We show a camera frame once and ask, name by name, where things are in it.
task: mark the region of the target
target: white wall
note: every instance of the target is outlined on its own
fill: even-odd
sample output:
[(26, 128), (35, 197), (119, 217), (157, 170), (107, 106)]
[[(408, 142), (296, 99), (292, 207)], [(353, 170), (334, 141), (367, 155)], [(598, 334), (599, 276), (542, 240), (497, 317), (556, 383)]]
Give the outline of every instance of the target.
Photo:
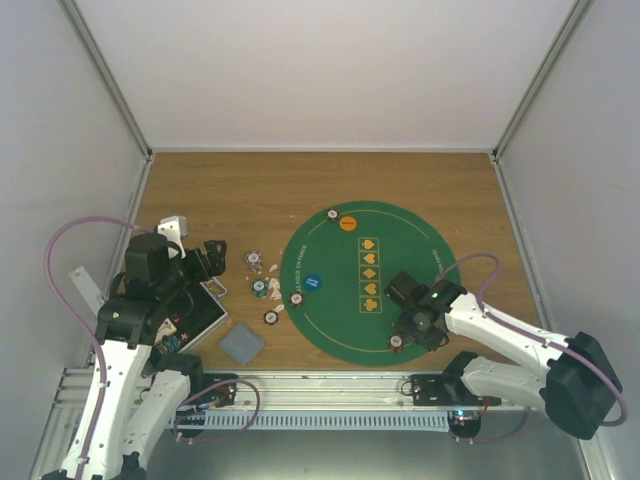
[(150, 145), (493, 148), (573, 0), (80, 0)]
[[(83, 344), (45, 283), (45, 244), (76, 217), (123, 218), (142, 157), (56, 2), (3, 2), (0, 65), (0, 465), (2, 478), (24, 479)], [(81, 227), (54, 251), (85, 318), (66, 272), (82, 263), (104, 282), (118, 233)]]
[(640, 471), (640, 2), (595, 2), (505, 153), (557, 326), (595, 335), (631, 407), (606, 429)]

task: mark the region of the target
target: gray floor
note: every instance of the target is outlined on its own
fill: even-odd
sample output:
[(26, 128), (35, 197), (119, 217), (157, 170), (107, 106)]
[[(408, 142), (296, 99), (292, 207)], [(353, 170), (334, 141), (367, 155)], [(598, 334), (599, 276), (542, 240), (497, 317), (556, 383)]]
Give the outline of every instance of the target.
[[(488, 415), (482, 436), (501, 435), (521, 414)], [(215, 435), (221, 432), (207, 432)], [(460, 445), (429, 432), (254, 431), (229, 442), (176, 445), (167, 433), (150, 480), (587, 479), (577, 442), (534, 418), (522, 436)]]

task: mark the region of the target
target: round poker mat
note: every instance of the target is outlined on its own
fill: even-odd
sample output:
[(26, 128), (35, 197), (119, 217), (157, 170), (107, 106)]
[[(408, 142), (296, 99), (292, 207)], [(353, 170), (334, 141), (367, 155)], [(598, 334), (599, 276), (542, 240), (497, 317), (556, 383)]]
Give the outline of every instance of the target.
[[(280, 283), (294, 324), (321, 350), (359, 365), (397, 365), (423, 355), (410, 342), (400, 352), (389, 350), (400, 310), (383, 291), (403, 270), (431, 283), (455, 261), (451, 249), (426, 221), (395, 205), (358, 201), (330, 209), (337, 219), (317, 213), (283, 255)], [(460, 282), (457, 270), (447, 278)], [(289, 301), (295, 292), (303, 295), (299, 306)]]

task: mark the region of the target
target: orange disc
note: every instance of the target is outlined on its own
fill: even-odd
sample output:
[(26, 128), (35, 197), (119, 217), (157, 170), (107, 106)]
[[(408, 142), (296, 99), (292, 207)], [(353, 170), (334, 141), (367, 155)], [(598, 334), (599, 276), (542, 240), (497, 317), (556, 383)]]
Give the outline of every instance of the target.
[(358, 223), (353, 217), (342, 217), (340, 219), (340, 228), (342, 228), (345, 232), (353, 232), (356, 229), (357, 225)]

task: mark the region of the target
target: wooden tabletop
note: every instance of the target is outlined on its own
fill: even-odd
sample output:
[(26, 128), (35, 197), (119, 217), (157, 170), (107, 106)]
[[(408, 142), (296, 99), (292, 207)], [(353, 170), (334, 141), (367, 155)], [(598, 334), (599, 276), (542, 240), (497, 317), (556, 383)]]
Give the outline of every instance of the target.
[[(391, 153), (171, 153), (159, 154), (151, 170), (138, 223), (185, 215), (187, 248), (205, 240), (226, 240), (227, 271), (220, 280), (229, 294), (223, 305), (231, 320), (195, 350), (206, 368), (240, 368), (218, 347), (244, 322), (265, 341), (249, 369), (358, 370), (316, 348), (280, 313), (275, 326), (263, 314), (283, 301), (251, 293), (257, 278), (245, 254), (258, 250), (262, 276), (277, 276), (282, 253), (296, 229), (311, 215), (353, 200), (393, 203), (423, 217), (444, 237), (456, 258), (491, 252), (503, 271), (486, 300), (528, 323), (539, 324), (493, 168), (483, 154)], [(269, 267), (278, 270), (268, 273)], [(491, 272), (489, 260), (461, 268), (462, 280), (477, 289)], [(501, 357), (464, 337), (436, 352), (387, 370), (441, 370), (462, 350)]]

